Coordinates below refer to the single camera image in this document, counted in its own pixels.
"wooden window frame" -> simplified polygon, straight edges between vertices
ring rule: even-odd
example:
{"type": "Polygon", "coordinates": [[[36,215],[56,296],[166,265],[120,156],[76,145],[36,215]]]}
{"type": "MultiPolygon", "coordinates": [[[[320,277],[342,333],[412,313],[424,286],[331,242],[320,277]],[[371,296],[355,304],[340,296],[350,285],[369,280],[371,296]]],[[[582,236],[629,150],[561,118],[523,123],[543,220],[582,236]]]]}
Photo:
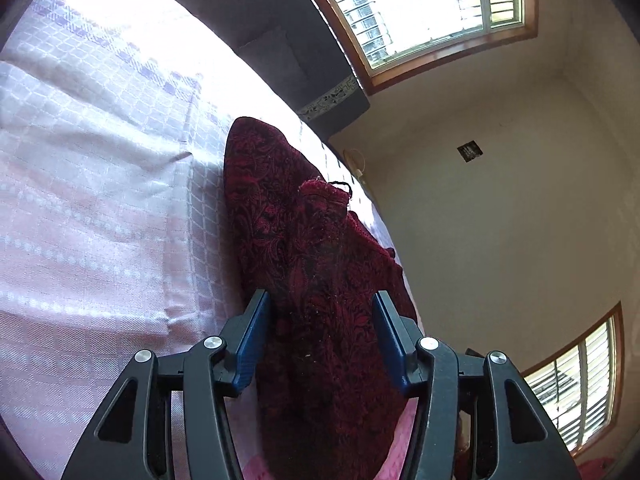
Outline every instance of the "wooden window frame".
{"type": "Polygon", "coordinates": [[[393,64],[389,68],[373,70],[367,59],[363,58],[361,49],[355,46],[358,41],[342,12],[339,9],[335,9],[332,0],[314,1],[334,32],[336,39],[353,66],[360,84],[368,95],[380,92],[414,75],[462,57],[496,46],[515,43],[516,41],[531,40],[538,36],[538,0],[523,0],[523,23],[521,25],[497,28],[494,32],[475,37],[462,35],[456,40],[447,42],[441,48],[418,54],[418,56],[411,57],[407,61],[393,64]]]}
{"type": "Polygon", "coordinates": [[[591,326],[586,332],[582,335],[571,341],[564,348],[560,349],[558,352],[553,354],[551,357],[548,357],[541,363],[528,368],[524,372],[521,373],[523,377],[529,377],[531,374],[541,370],[548,364],[552,363],[562,355],[566,354],[572,348],[578,346],[581,342],[585,341],[588,336],[590,336],[598,327],[603,325],[609,319],[612,320],[613,324],[613,332],[614,339],[613,343],[616,349],[615,355],[615,367],[612,370],[615,373],[614,384],[613,384],[613,404],[611,407],[611,417],[606,425],[600,428],[596,433],[591,435],[590,439],[580,446],[579,448],[573,450],[571,455],[576,458],[581,455],[589,448],[594,446],[597,442],[599,442],[603,437],[605,437],[609,431],[615,428],[618,423],[618,413],[620,412],[620,403],[622,402],[622,388],[624,386],[624,370],[625,370],[625,334],[624,334],[624,325],[623,325],[623,316],[622,316],[622,303],[618,302],[618,304],[609,312],[607,312],[601,319],[599,319],[593,326],[591,326]]]}

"bed sheet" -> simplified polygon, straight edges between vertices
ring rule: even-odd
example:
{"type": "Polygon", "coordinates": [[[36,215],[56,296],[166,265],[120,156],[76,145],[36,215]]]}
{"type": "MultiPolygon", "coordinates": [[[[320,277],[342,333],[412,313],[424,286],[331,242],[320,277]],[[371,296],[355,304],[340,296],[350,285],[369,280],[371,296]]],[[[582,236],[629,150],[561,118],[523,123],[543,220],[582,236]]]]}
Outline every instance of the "bed sheet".
{"type": "MultiPolygon", "coordinates": [[[[242,311],[223,201],[239,116],[278,127],[385,247],[348,170],[255,73],[173,0],[34,0],[0,54],[0,415],[58,480],[141,348],[188,349],[242,311]]],[[[255,387],[228,400],[247,480],[268,479],[255,387]]],[[[408,404],[380,480],[397,478],[408,404]]],[[[188,478],[181,396],[174,460],[188,478]]]]}

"dark red garment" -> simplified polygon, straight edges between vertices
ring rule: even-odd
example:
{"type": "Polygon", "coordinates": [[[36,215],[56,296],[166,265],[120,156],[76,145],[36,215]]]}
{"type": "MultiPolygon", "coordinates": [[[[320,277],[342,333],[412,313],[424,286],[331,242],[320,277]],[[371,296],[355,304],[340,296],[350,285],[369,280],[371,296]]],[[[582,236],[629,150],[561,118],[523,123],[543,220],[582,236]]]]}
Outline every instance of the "dark red garment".
{"type": "Polygon", "coordinates": [[[388,290],[416,319],[393,249],[276,128],[240,118],[226,142],[225,199],[244,299],[272,299],[256,371],[262,446],[276,480],[372,480],[406,401],[386,374],[371,300],[388,290]]]}
{"type": "Polygon", "coordinates": [[[600,480],[607,472],[607,468],[613,464],[612,458],[597,458],[589,460],[578,466],[582,480],[600,480]]]}

